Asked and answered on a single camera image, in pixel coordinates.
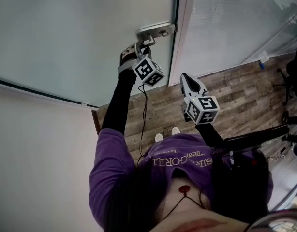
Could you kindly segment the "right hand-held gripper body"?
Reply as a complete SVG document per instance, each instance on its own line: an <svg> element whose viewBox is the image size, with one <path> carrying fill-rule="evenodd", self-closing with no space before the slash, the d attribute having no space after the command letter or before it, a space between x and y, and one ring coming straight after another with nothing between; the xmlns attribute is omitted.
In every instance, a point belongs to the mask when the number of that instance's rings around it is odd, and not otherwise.
<svg viewBox="0 0 297 232"><path fill-rule="evenodd" d="M184 112L196 125L213 123L220 112L215 96L189 96L184 101Z"/></svg>

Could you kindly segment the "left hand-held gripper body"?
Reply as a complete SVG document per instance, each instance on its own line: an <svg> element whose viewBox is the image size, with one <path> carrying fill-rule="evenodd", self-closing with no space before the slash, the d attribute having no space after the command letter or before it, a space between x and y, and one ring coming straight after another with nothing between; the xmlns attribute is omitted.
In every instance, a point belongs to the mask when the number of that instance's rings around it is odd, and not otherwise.
<svg viewBox="0 0 297 232"><path fill-rule="evenodd" d="M129 60L118 67L118 72L125 69L132 69L141 83L150 87L155 86L165 77L160 66L149 57Z"/></svg>

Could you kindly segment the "metal door lever handle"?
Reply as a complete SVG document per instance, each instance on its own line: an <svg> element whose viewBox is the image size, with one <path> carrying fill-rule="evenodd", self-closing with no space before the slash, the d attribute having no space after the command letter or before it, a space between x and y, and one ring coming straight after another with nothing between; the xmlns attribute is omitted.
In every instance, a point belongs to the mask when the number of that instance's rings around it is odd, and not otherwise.
<svg viewBox="0 0 297 232"><path fill-rule="evenodd" d="M141 43L140 48L150 47L156 44L155 39L167 37L177 32L176 24L164 22L141 28L136 31L138 41Z"/></svg>

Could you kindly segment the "frosted glass door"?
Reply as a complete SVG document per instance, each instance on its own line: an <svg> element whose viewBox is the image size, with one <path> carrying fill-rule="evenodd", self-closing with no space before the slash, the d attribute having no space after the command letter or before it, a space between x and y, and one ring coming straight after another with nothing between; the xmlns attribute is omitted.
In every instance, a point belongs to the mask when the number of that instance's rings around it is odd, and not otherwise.
<svg viewBox="0 0 297 232"><path fill-rule="evenodd" d="M175 0L0 0L0 80L105 105L136 31L174 13Z"/></svg>

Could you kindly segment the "person's left forearm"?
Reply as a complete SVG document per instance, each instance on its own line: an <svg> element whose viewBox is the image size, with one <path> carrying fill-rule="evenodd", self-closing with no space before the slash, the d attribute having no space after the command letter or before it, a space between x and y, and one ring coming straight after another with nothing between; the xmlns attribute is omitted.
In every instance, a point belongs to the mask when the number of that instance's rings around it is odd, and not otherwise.
<svg viewBox="0 0 297 232"><path fill-rule="evenodd" d="M118 75L118 82L106 111L102 130L113 129L124 135L129 99L135 81L136 74L132 69L125 69Z"/></svg>

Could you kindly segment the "person's right forearm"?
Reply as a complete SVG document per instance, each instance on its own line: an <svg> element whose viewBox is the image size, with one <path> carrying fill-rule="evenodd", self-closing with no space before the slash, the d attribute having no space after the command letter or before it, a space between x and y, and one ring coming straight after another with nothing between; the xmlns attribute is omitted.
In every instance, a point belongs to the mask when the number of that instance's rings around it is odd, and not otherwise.
<svg viewBox="0 0 297 232"><path fill-rule="evenodd" d="M195 128L199 131L207 146L214 149L225 149L224 139L217 133L212 124L199 124Z"/></svg>

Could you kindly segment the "person's left hand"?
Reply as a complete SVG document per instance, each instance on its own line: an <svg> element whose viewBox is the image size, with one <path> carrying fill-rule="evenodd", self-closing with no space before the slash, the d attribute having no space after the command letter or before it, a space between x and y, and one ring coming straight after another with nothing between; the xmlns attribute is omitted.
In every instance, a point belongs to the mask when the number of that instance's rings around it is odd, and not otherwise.
<svg viewBox="0 0 297 232"><path fill-rule="evenodd" d="M124 63L131 61L131 60L137 60L137 51L135 44L132 44L128 46L120 55L120 61L119 65L122 66Z"/></svg>

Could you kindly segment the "purple printed shirt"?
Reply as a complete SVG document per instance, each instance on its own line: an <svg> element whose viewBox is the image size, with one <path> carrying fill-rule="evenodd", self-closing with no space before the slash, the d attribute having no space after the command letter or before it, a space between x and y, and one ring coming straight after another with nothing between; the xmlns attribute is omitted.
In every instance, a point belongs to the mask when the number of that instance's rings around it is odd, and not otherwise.
<svg viewBox="0 0 297 232"><path fill-rule="evenodd" d="M273 181L260 152L231 157L199 135L180 133L153 145L139 165L124 136L103 129L89 176L89 205L104 232L149 232L176 177L196 186L193 203L252 223L268 212Z"/></svg>

